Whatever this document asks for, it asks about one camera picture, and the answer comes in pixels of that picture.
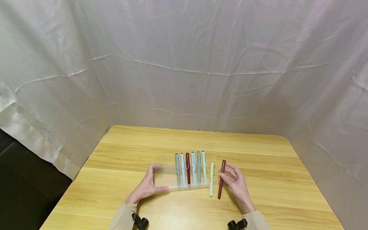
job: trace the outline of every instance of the wooden table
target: wooden table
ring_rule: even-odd
[[[42,228],[107,229],[117,208],[145,175],[148,164],[173,164],[174,153],[206,152],[244,174],[255,206],[273,230],[343,229],[289,141],[280,136],[113,126],[101,139]],[[227,229],[241,214],[224,187],[169,192],[141,201],[149,230]]]

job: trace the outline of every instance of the wrist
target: wrist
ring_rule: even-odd
[[[140,198],[134,193],[134,191],[125,199],[126,204],[138,204],[139,201]]]
[[[249,196],[241,199],[239,202],[239,206],[242,214],[247,214],[255,211],[255,207]]]

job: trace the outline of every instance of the transparent box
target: transparent box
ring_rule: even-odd
[[[178,185],[176,166],[174,164],[162,165],[154,169],[153,183],[155,186],[168,186],[169,191],[180,191],[180,190],[209,187],[208,181],[209,177],[207,176],[207,181],[204,181],[203,179],[203,166],[201,166],[199,170],[201,172],[201,182],[198,183],[198,181],[196,181],[196,183],[194,184],[193,173],[191,168],[190,169],[191,183],[188,184],[188,175],[187,170],[185,169],[185,184],[184,184],[180,165],[179,166],[180,185]]]

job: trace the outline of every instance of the hand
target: hand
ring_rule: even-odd
[[[250,199],[247,185],[245,184],[245,178],[240,170],[229,163],[226,166],[231,168],[225,168],[226,173],[230,173],[231,176],[221,173],[221,178],[229,185],[232,193],[234,194],[236,201],[242,211],[242,214],[250,213],[255,211],[254,205]]]
[[[159,192],[167,192],[169,190],[169,187],[156,187],[153,184],[153,168],[159,166],[161,166],[161,164],[150,164],[148,166],[146,175],[144,176],[141,183],[125,199],[126,204],[137,204],[143,198],[147,198]]]

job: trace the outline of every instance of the dark red pen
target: dark red pen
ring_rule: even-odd
[[[186,166],[187,166],[187,177],[188,177],[188,184],[190,184],[190,162],[189,162],[189,153],[185,154],[185,159],[186,159]]]
[[[225,173],[225,167],[226,167],[226,160],[222,160],[222,166],[221,166],[221,172]],[[222,177],[220,177],[220,186],[219,186],[219,194],[217,195],[217,199],[221,199],[221,192],[222,192],[222,184],[224,183],[224,180]]]

